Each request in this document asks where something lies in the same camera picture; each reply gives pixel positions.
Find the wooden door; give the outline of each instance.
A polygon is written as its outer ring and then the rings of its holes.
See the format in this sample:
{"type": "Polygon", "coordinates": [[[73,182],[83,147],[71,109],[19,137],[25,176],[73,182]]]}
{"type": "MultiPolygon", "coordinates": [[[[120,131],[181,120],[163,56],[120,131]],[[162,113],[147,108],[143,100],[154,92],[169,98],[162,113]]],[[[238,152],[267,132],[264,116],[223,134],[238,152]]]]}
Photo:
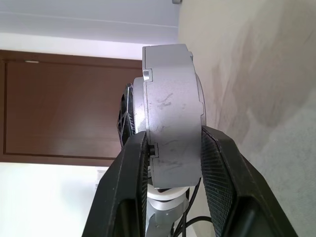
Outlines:
{"type": "Polygon", "coordinates": [[[127,83],[141,61],[0,51],[1,158],[110,165],[127,83]]]}

